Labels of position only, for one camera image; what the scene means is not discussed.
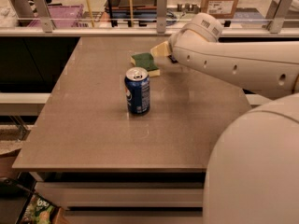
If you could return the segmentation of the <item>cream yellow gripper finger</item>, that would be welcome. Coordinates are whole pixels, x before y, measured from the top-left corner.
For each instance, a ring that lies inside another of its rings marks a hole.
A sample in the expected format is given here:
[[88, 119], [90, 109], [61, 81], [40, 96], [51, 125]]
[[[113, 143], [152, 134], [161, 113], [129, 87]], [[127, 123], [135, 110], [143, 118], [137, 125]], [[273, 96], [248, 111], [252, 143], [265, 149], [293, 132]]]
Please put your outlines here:
[[161, 44], [153, 47], [150, 50], [150, 54], [153, 57], [167, 57], [171, 54], [170, 46], [168, 41], [164, 41]]

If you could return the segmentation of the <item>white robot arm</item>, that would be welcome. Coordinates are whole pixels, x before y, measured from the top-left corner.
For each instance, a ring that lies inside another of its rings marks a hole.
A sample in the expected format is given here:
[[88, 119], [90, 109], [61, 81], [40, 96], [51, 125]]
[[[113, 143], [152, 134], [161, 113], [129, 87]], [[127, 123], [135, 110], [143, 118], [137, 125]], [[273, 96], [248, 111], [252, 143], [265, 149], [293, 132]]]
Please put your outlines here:
[[299, 41], [220, 41], [199, 13], [151, 49], [268, 98], [221, 134], [206, 168], [203, 224], [299, 224]]

